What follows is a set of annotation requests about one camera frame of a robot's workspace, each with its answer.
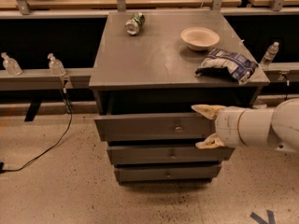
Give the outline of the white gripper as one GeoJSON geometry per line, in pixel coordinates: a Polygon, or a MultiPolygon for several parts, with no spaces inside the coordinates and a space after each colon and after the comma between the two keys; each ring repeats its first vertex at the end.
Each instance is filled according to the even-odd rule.
{"type": "Polygon", "coordinates": [[[204,141],[197,142],[198,149],[212,149],[217,147],[238,147],[244,146],[240,131],[239,121],[245,108],[224,105],[192,105],[192,110],[201,114],[207,119],[215,119],[216,133],[211,134],[204,141]]]}

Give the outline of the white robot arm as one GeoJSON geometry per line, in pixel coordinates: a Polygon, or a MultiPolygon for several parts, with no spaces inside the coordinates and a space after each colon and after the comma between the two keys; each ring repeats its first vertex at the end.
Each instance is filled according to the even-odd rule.
{"type": "Polygon", "coordinates": [[[193,105],[192,110],[215,124],[215,132],[195,144],[198,149],[255,146],[299,152],[299,99],[272,108],[193,105]]]}

